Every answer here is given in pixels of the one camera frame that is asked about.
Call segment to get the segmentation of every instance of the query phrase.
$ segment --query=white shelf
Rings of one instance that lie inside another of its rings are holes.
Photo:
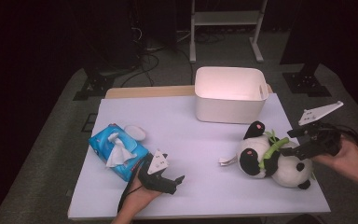
[[[195,25],[256,25],[259,11],[196,12]]]

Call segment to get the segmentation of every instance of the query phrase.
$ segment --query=panda plush toy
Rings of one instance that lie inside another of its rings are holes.
[[[241,140],[237,151],[240,168],[254,178],[271,176],[279,185],[288,188],[307,189],[310,187],[312,161],[301,161],[295,156],[284,157],[280,148],[297,147],[287,137],[278,139],[265,132],[260,121],[253,122]]]

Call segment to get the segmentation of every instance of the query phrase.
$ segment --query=tissue box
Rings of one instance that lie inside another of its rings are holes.
[[[149,152],[144,146],[139,142],[129,136],[124,130],[122,130],[116,124],[109,124],[105,129],[95,134],[89,139],[89,144],[98,157],[106,163],[110,154],[112,153],[115,143],[109,141],[109,136],[112,133],[117,133],[118,139],[122,141],[125,148],[132,154],[135,155],[135,158],[129,159],[124,162],[124,164],[111,167],[111,169],[120,176],[124,181],[130,181],[133,167]]]
[[[197,119],[224,123],[252,123],[269,97],[263,73],[239,67],[201,67],[195,93]]]

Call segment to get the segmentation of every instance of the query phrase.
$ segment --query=hand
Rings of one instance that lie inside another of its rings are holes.
[[[133,179],[132,184],[124,200],[121,210],[118,212],[116,218],[112,224],[128,224],[131,223],[132,218],[146,208],[155,198],[157,198],[161,192],[146,189],[142,186],[141,181],[138,178],[139,170],[136,177]]]
[[[341,137],[341,150],[336,156],[323,154],[312,160],[329,166],[358,184],[358,146],[349,139]]]
[[[341,137],[341,150],[336,156],[323,154],[312,159],[358,182],[358,146],[349,139]]]

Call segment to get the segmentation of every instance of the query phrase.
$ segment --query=white tabletop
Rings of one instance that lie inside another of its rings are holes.
[[[330,212],[316,180],[309,189],[289,189],[271,178],[253,179],[237,163],[222,167],[219,158],[232,158],[248,125],[201,122],[195,116],[195,96],[103,99],[92,135],[109,123],[142,127],[142,144],[168,154],[169,179],[185,175],[177,191],[163,194],[136,218],[247,217]],[[290,123],[272,93],[259,116],[266,129],[287,136]],[[106,168],[89,147],[78,178],[68,217],[112,218],[127,183]]]

